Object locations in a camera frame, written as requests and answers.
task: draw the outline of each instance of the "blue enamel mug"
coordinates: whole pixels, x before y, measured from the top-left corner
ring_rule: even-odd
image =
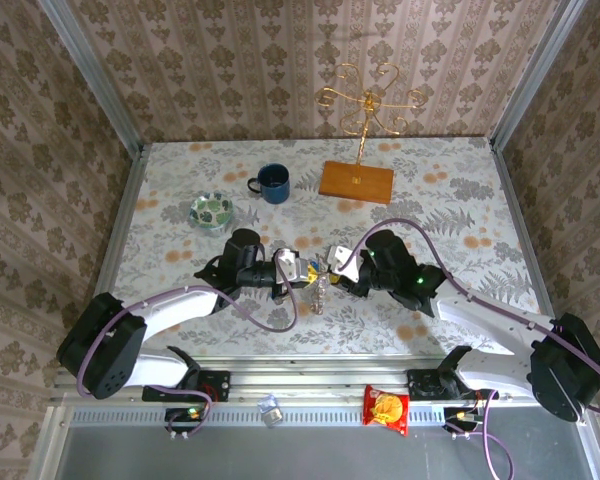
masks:
[[[289,170],[279,163],[269,163],[260,169],[258,176],[250,178],[247,187],[253,193],[262,195],[265,202],[277,205],[289,198],[291,190],[289,184]]]

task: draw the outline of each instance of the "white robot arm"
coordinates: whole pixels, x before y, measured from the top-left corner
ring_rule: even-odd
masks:
[[[600,377],[537,329],[516,324],[505,314],[524,316],[531,325],[555,332],[600,364],[600,350],[582,320],[568,314],[553,320],[473,292],[448,272],[417,264],[390,230],[369,236],[366,247],[349,262],[345,260],[351,250],[332,247],[327,261],[333,285],[359,297],[384,290],[405,308],[461,324],[493,338],[509,352],[459,346],[437,370],[407,372],[412,398],[461,398],[471,391],[497,390],[533,396],[568,421],[581,417],[600,388]],[[237,299],[243,286],[268,287],[272,297],[279,298],[290,293],[287,286],[303,288],[310,283],[308,262],[298,252],[276,252],[276,265],[256,260],[260,250],[255,232],[236,230],[223,254],[196,273],[204,291],[189,285],[152,297],[132,313],[108,293],[96,296],[60,346],[58,360],[82,378],[82,385],[96,398],[107,398],[126,386],[195,389],[200,368],[186,353],[173,348],[175,355],[156,355],[144,352],[142,344],[162,330],[225,308],[227,299]],[[105,332],[101,344],[89,354],[96,335],[112,317],[120,317],[115,330]]]

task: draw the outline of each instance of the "red snack bag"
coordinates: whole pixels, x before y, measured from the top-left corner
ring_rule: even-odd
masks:
[[[407,436],[409,395],[383,392],[367,385],[364,390],[362,424],[378,423]]]

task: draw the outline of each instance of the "aluminum frame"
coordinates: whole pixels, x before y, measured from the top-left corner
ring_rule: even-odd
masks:
[[[547,30],[491,135],[492,144],[499,150],[504,150],[507,145],[586,4],[587,0],[566,0],[556,7]]]
[[[111,235],[111,243],[105,255],[105,262],[98,279],[96,293],[113,288],[120,265],[124,244],[138,192],[144,180],[150,147],[144,149],[139,161],[132,165],[132,172],[125,187],[118,216]],[[494,161],[502,179],[507,203],[521,240],[525,261],[529,269],[534,290],[543,313],[553,315],[546,287],[537,260],[531,248],[528,232],[524,226],[522,213],[504,165],[502,153],[494,148]],[[201,366],[210,369],[232,372],[232,393],[230,406],[252,407],[256,400],[274,391],[285,407],[321,407],[337,409],[344,406],[361,406],[364,385],[373,384],[378,388],[407,392],[405,370],[410,368],[435,368],[442,357],[417,357],[411,355],[298,355],[298,356],[239,356],[239,357],[197,357]],[[75,390],[75,379],[61,369],[53,390],[50,407],[42,426],[36,446],[34,461],[28,479],[55,478],[60,458],[64,450],[64,440],[73,412],[76,408],[98,407],[115,409],[125,407],[141,409],[146,407],[141,401],[140,388],[128,388],[117,395],[96,401],[80,397]],[[412,402],[417,406],[468,406],[467,402]],[[173,407],[187,404],[161,404],[154,406]],[[515,408],[537,405],[527,397],[508,397],[494,402],[494,408]],[[578,426],[580,440],[587,456],[594,478],[600,480],[600,418],[587,413],[584,424]]]
[[[107,410],[78,407],[74,411],[71,427],[164,427],[165,408],[110,407]],[[362,409],[358,406],[342,407],[284,407],[281,411],[285,427],[359,427]],[[409,405],[409,430],[413,427],[441,427],[445,423],[444,408]],[[173,422],[173,426],[187,426],[186,422]],[[258,427],[266,428],[260,412],[253,406],[227,404],[214,405],[204,428]]]
[[[140,134],[131,120],[121,95],[109,81],[71,8],[65,0],[40,0],[40,5],[87,81],[120,141],[131,158],[136,158],[142,148]]]

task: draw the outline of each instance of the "green patterned bowl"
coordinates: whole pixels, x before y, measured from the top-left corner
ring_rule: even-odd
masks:
[[[221,192],[205,193],[191,204],[189,217],[199,227],[214,230],[224,227],[233,216],[233,203]]]

